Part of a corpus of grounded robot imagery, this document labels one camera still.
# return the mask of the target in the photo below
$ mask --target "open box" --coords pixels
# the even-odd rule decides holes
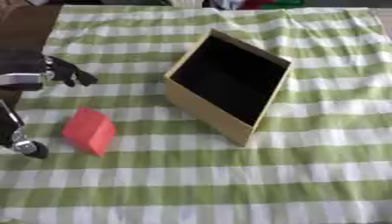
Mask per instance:
[[[169,101],[245,146],[290,62],[211,30],[164,76]]]

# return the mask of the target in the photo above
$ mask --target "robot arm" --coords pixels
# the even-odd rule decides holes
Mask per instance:
[[[74,87],[78,81],[89,86],[98,80],[91,74],[62,59],[41,52],[22,49],[0,49],[0,89],[34,91],[44,87],[44,81],[63,81]],[[0,100],[0,145],[33,158],[46,158],[48,149],[31,141],[24,133],[22,119]]]
[[[0,48],[0,89],[39,90],[44,80],[63,81],[69,87],[74,87],[76,81],[83,86],[98,81],[63,59],[31,50]]]

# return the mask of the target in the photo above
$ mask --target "red block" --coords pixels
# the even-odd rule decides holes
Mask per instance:
[[[115,133],[110,119],[91,108],[78,108],[62,130],[62,135],[74,145],[99,156],[105,153]]]

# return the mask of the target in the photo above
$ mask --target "green checkered tablecloth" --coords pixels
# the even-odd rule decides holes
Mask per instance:
[[[164,97],[164,72],[210,28],[294,63],[247,148]],[[100,83],[23,94],[18,111],[27,132],[51,155],[38,161],[2,152],[2,217],[36,224],[392,221],[391,44],[367,9],[66,6],[44,52]],[[79,106],[115,123],[104,157],[60,135]]]

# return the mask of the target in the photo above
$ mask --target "red object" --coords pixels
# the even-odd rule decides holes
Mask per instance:
[[[61,133],[74,145],[101,156],[116,129],[106,115],[91,108],[78,108]]]
[[[271,4],[273,0],[245,0],[241,5],[240,10],[257,10],[262,4]]]

